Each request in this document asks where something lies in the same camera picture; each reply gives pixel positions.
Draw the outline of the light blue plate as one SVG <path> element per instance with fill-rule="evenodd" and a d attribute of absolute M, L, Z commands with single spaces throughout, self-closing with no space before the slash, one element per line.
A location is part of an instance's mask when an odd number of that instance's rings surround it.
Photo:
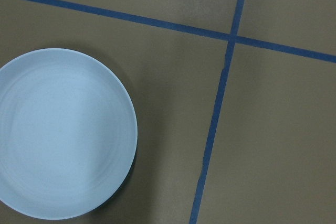
<path fill-rule="evenodd" d="M 1 67 L 1 201 L 39 219 L 90 212 L 124 182 L 138 127 L 116 75 L 69 49 L 23 54 Z"/>

